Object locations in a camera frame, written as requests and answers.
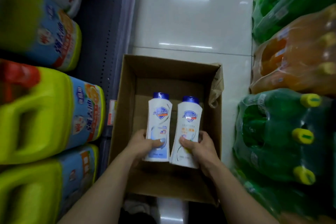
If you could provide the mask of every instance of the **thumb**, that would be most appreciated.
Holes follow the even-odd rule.
[[[195,148],[195,144],[197,144],[196,142],[192,142],[190,140],[185,139],[183,136],[181,136],[178,141],[184,148],[187,148],[190,150],[193,150]]]
[[[151,140],[152,141],[152,148],[157,148],[163,145],[164,142],[161,142],[160,139]]]

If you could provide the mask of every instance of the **hand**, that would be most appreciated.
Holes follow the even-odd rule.
[[[158,140],[146,139],[146,130],[138,130],[129,140],[125,151],[129,156],[132,156],[133,164],[136,166],[141,159],[143,159],[153,148],[160,147],[163,143]]]
[[[187,140],[183,136],[180,137],[179,142],[184,148],[192,151],[192,154],[201,165],[202,172],[207,177],[210,177],[210,168],[221,161],[217,156],[215,146],[208,133],[200,131],[199,134],[202,137],[199,143]]]

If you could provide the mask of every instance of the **blue bottle cap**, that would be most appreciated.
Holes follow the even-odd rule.
[[[167,93],[162,93],[162,92],[154,92],[154,93],[153,93],[153,98],[162,98],[162,99],[167,99],[167,100],[169,100],[169,94],[167,94]]]
[[[200,101],[198,100],[198,98],[192,97],[192,96],[184,96],[183,97],[183,102],[191,102],[191,103],[196,103],[196,104],[200,103]]]

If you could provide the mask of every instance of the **metal shelf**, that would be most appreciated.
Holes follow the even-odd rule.
[[[128,53],[135,0],[83,0],[75,18],[82,31],[77,68],[69,75],[99,85],[109,110],[117,100],[123,54]],[[99,176],[107,168],[112,126],[105,125],[99,144]]]

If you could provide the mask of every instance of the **forearm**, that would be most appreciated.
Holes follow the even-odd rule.
[[[59,224],[118,223],[132,161],[127,151],[120,153]]]
[[[211,165],[210,176],[229,224],[278,224],[220,161]]]

